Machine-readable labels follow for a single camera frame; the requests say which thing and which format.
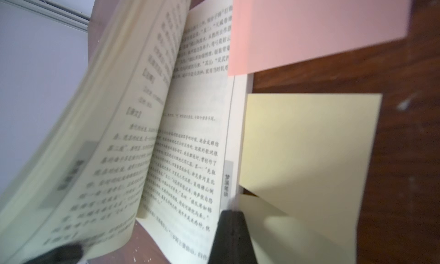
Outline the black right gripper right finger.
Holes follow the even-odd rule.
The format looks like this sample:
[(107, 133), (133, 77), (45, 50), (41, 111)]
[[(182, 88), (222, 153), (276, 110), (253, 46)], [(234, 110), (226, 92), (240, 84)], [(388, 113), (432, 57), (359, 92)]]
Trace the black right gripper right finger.
[(221, 212), (208, 264), (256, 264), (257, 258), (241, 211)]

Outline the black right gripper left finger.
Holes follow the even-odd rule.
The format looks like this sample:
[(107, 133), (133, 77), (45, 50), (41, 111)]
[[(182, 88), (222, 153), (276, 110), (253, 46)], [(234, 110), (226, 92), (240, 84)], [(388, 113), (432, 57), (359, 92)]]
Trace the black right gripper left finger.
[(81, 244), (74, 243), (60, 246), (38, 257), (25, 262), (25, 264), (77, 264), (84, 256)]

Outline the dark blue book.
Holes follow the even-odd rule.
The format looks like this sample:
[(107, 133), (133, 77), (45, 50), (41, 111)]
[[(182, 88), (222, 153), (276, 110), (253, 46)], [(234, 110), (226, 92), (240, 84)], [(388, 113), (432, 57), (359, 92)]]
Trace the dark blue book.
[(141, 225), (173, 264), (208, 264), (237, 194), (248, 75), (230, 76), (233, 0), (120, 0), (77, 90), (1, 77), (1, 262)]

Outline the pink sticky note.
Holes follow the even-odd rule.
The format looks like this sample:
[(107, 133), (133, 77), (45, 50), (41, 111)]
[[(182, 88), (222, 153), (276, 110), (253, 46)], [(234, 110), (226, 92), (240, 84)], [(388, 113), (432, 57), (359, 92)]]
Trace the pink sticky note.
[(233, 0), (230, 76), (407, 36), (412, 0)]

